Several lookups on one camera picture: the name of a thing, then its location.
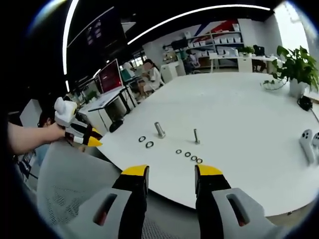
ceiling light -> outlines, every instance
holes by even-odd
[[[66,90],[69,93],[70,92],[70,88],[69,88],[69,82],[65,81],[65,85],[66,85]]]
[[[78,4],[79,0],[73,0],[71,2],[68,14],[66,16],[65,26],[64,26],[64,32],[63,32],[63,40],[62,40],[62,61],[63,61],[63,73],[66,75],[66,47],[68,44],[68,35],[71,25],[71,20],[76,8],[76,5]]]
[[[175,20],[175,19],[177,19],[179,17],[186,16],[186,15],[189,15],[189,14],[192,14],[192,13],[195,13],[195,12],[199,12],[199,11],[211,10],[211,9],[216,9],[216,8],[224,8],[224,7],[249,7],[249,8],[256,8],[256,9],[262,9],[262,10],[270,11],[270,8],[268,8],[268,7],[246,5],[246,4],[228,4],[228,5],[218,5],[218,6],[203,7],[203,8],[200,8],[200,9],[196,9],[196,10],[193,10],[193,11],[188,11],[188,12],[182,13],[180,15],[171,17],[170,19],[167,19],[167,20],[165,20],[165,21],[163,21],[163,22],[151,27],[150,29],[146,30],[145,32],[142,32],[140,35],[138,35],[137,37],[135,37],[131,41],[129,41],[128,45],[130,45],[132,42],[136,41],[137,39],[139,39],[141,36],[145,35],[146,33],[154,30],[155,28],[157,28],[159,26],[162,26],[165,23],[168,23],[169,21],[173,21],[173,20]]]
[[[93,78],[96,77],[100,71],[101,71],[101,69],[99,69],[97,72],[95,72],[95,74],[93,75]]]

washer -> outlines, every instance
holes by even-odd
[[[154,142],[153,141],[149,141],[149,142],[146,143],[145,147],[146,148],[151,148],[151,147],[153,147],[153,145],[154,145]]]
[[[141,143],[141,142],[143,142],[145,139],[146,139],[145,136],[141,136],[141,137],[139,138],[139,142]]]

cable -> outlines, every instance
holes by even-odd
[[[310,109],[310,110],[311,110],[311,112],[314,114],[314,116],[316,117],[316,119],[317,119],[317,121],[318,121],[318,123],[319,123],[319,119],[318,119],[317,115],[314,113],[314,111],[313,111],[312,109]]]

plant pot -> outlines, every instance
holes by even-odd
[[[296,99],[299,99],[305,93],[307,86],[309,85],[305,82],[298,83],[296,79],[290,80],[290,85],[289,85],[290,96]]]

red graphic on wall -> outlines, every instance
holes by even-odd
[[[221,24],[219,24],[218,26],[214,27],[213,29],[211,29],[210,31],[206,32],[203,35],[209,34],[209,33],[218,33],[220,32],[221,34],[217,34],[215,35],[215,37],[217,36],[221,36],[223,33],[223,31],[234,31],[234,27],[233,24],[238,23],[238,20],[227,20]],[[199,41],[206,41],[206,40],[210,40],[210,36],[204,36],[204,37],[200,37],[197,38],[195,40],[195,42],[199,42]]]

